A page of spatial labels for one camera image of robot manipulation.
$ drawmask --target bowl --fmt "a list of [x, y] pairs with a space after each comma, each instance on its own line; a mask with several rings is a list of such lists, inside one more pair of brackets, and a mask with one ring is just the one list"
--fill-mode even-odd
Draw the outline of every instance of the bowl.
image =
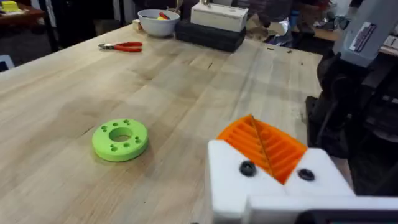
[[[161, 12], [170, 19], [157, 20]], [[180, 20], [180, 15], [177, 13], [160, 9], [141, 10], [138, 12], [138, 17], [145, 32], [155, 37], [165, 37], [172, 34], [176, 23]]]

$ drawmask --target orange 3d printed part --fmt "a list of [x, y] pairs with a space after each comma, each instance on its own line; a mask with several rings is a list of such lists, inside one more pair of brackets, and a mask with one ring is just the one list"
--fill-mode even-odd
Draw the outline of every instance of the orange 3d printed part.
[[281, 184], [307, 150], [301, 142], [252, 115], [230, 124], [217, 139], [226, 141]]

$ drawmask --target red-handled pliers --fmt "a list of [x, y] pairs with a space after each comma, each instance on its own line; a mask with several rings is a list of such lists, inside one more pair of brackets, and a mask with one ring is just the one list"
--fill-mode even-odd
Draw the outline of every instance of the red-handled pliers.
[[120, 50], [124, 52], [141, 52], [141, 42], [126, 42], [120, 44], [99, 44], [99, 47], [104, 50]]

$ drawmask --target screw head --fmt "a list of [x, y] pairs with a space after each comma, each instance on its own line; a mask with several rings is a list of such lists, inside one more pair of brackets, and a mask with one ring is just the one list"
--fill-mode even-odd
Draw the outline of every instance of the screw head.
[[246, 177], [252, 177], [256, 174], [256, 166], [252, 161], [243, 161], [239, 167], [239, 171]]
[[303, 180], [306, 180], [306, 181], [314, 181], [315, 180], [315, 175], [309, 169], [300, 169], [297, 172], [298, 172], [298, 176]]

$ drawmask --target sticker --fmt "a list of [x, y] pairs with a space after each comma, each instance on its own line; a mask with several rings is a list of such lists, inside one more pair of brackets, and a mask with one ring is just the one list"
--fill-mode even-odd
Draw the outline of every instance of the sticker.
[[356, 34], [356, 37], [354, 38], [354, 41], [349, 47], [349, 49], [355, 52], [361, 52], [375, 29], [376, 29], [375, 24], [372, 24], [370, 22], [365, 22], [362, 25], [362, 28]]

